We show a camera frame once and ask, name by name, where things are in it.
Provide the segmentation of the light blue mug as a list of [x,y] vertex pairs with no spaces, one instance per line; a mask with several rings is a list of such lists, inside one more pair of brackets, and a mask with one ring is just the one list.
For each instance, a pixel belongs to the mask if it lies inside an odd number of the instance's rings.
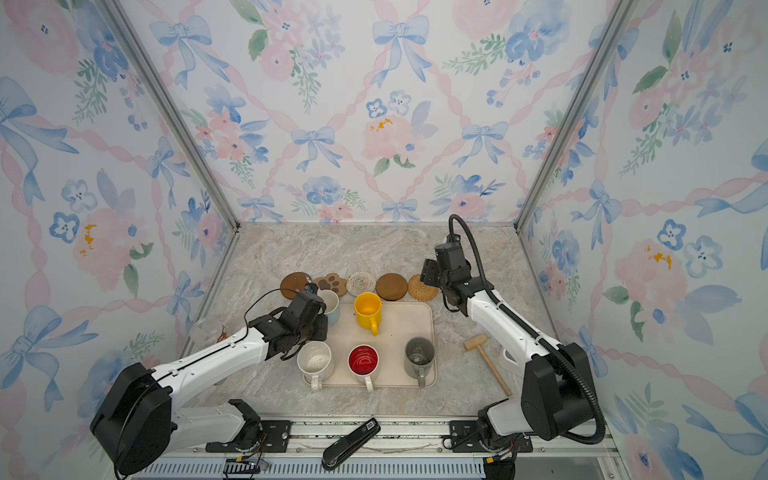
[[328,319],[328,325],[336,325],[340,319],[340,301],[338,295],[332,290],[319,290],[318,296],[326,305],[325,315]]

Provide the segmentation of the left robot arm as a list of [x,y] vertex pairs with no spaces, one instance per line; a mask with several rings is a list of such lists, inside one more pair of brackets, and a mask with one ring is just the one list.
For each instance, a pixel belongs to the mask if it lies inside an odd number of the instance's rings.
[[90,431],[118,479],[140,472],[168,451],[219,444],[251,453],[268,439],[261,416],[242,399],[205,408],[188,403],[208,387],[272,358],[287,361],[328,333],[327,304],[312,291],[255,319],[229,338],[179,360],[116,377]]

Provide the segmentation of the cork paw print coaster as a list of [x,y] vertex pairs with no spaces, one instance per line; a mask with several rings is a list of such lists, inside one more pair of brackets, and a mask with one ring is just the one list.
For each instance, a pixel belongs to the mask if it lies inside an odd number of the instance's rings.
[[343,297],[348,293],[347,280],[338,273],[329,273],[316,278],[314,283],[320,290],[333,291],[338,297]]

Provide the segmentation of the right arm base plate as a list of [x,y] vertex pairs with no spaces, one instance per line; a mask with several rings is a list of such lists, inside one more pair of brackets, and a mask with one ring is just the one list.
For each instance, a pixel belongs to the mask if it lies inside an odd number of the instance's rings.
[[499,437],[491,434],[490,428],[480,431],[476,419],[450,421],[449,433],[442,439],[442,448],[454,453],[485,453],[491,456],[533,452],[530,437],[521,433]]

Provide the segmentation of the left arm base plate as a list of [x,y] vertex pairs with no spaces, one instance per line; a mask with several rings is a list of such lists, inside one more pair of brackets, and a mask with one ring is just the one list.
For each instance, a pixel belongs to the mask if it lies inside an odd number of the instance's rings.
[[247,421],[230,442],[211,442],[206,453],[285,453],[292,423],[288,420]]

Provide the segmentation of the wicker rattan coaster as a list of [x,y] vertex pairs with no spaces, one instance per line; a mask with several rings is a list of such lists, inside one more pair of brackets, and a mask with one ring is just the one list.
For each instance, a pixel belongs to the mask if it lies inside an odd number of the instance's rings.
[[407,285],[408,294],[419,302],[429,302],[437,297],[440,290],[437,287],[424,284],[419,275],[410,278]]

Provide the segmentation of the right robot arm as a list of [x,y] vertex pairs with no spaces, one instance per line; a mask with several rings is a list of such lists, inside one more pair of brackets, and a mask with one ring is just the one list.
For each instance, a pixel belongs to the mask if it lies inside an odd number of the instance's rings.
[[487,330],[522,370],[517,400],[499,401],[478,412],[477,428],[485,446],[498,450],[518,434],[542,440],[563,437],[583,445],[602,442],[606,420],[585,350],[535,328],[481,275],[473,275],[459,236],[448,235],[435,246],[435,255],[424,262],[422,283],[438,288],[448,307]]

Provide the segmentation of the grey mug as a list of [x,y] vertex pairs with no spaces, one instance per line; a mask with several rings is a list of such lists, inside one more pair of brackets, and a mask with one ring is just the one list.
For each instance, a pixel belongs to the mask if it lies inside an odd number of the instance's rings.
[[433,343],[424,337],[411,338],[405,345],[404,371],[418,382],[420,388],[426,387],[426,376],[435,359]]

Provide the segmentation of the scratched dark wooden coaster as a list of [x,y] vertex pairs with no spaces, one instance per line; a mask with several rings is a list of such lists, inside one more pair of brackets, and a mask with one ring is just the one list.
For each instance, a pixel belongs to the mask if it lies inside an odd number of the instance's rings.
[[284,298],[293,300],[297,293],[304,291],[312,282],[312,278],[305,272],[292,272],[280,282],[280,293]]

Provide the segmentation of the yellow mug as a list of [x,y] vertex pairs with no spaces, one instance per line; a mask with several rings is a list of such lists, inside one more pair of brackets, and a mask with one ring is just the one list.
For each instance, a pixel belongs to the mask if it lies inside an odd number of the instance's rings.
[[374,336],[378,336],[382,322],[382,308],[382,299],[376,293],[364,292],[358,295],[354,301],[357,324],[369,330]]

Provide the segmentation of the multicolour woven rope coaster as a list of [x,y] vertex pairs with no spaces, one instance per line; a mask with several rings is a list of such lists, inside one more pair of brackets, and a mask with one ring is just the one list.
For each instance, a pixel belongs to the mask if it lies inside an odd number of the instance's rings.
[[347,279],[346,287],[348,293],[354,297],[363,293],[374,293],[376,288],[376,278],[372,273],[367,271],[355,272]]

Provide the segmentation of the plain round wooden coaster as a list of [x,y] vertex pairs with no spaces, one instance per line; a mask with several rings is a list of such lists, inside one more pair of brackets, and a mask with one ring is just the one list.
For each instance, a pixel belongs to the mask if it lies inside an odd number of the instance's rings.
[[408,281],[400,274],[386,273],[376,282],[376,293],[386,301],[398,301],[408,292]]

